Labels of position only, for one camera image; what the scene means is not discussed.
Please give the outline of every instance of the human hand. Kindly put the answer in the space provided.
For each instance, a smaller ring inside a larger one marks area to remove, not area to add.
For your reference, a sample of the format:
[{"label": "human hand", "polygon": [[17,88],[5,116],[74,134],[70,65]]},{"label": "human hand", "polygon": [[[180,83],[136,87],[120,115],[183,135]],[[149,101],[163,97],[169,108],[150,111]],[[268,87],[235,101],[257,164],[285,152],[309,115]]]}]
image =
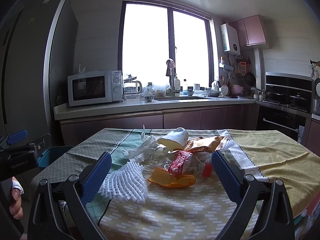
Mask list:
[{"label": "human hand", "polygon": [[17,188],[12,189],[11,195],[13,200],[9,208],[10,213],[11,215],[13,215],[13,218],[20,220],[23,217],[20,190],[18,190]]}]

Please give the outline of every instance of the cabinet handle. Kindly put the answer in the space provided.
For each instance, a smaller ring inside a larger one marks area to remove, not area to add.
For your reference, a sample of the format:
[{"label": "cabinet handle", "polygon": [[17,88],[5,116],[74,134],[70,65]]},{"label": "cabinet handle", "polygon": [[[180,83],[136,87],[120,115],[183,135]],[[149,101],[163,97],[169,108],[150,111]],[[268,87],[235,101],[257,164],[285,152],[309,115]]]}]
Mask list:
[{"label": "cabinet handle", "polygon": [[294,132],[299,132],[299,129],[292,129],[292,128],[286,127],[286,126],[284,126],[284,125],[282,125],[282,124],[278,124],[278,123],[276,123],[276,122],[268,121],[268,120],[266,120],[265,118],[263,118],[263,121],[264,121],[264,122],[271,123],[271,124],[275,124],[275,125],[278,125],[278,126],[281,126],[281,127],[283,127],[283,128],[287,128],[287,129],[289,129],[289,130],[291,130],[291,131],[294,131]]}]

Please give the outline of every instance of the bottle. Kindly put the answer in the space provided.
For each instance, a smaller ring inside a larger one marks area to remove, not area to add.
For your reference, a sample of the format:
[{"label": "bottle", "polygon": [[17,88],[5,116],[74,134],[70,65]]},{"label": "bottle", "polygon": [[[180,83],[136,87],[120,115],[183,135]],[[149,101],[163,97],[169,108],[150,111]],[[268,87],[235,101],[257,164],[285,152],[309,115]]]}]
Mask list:
[{"label": "bottle", "polygon": [[174,90],[180,90],[180,80],[178,79],[177,74],[175,74],[173,84],[174,84]]},{"label": "bottle", "polygon": [[186,79],[183,80],[182,95],[188,95],[188,83]]}]

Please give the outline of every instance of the microwave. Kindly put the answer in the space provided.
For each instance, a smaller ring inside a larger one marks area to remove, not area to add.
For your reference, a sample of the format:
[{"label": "microwave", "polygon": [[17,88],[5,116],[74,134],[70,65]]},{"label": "microwave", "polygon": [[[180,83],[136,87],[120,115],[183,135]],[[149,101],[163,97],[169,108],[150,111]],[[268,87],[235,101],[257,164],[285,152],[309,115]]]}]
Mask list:
[{"label": "microwave", "polygon": [[122,100],[121,70],[91,71],[68,76],[69,106]]}]

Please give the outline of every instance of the teal trash bin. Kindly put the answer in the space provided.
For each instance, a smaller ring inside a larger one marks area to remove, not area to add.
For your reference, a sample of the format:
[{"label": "teal trash bin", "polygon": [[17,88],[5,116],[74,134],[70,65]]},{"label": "teal trash bin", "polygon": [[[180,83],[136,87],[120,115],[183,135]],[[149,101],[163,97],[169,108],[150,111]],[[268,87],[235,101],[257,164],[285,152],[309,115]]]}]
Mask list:
[{"label": "teal trash bin", "polygon": [[41,156],[38,158],[39,168],[44,170],[55,160],[64,155],[68,150],[72,149],[73,146],[55,146],[46,149]]}]

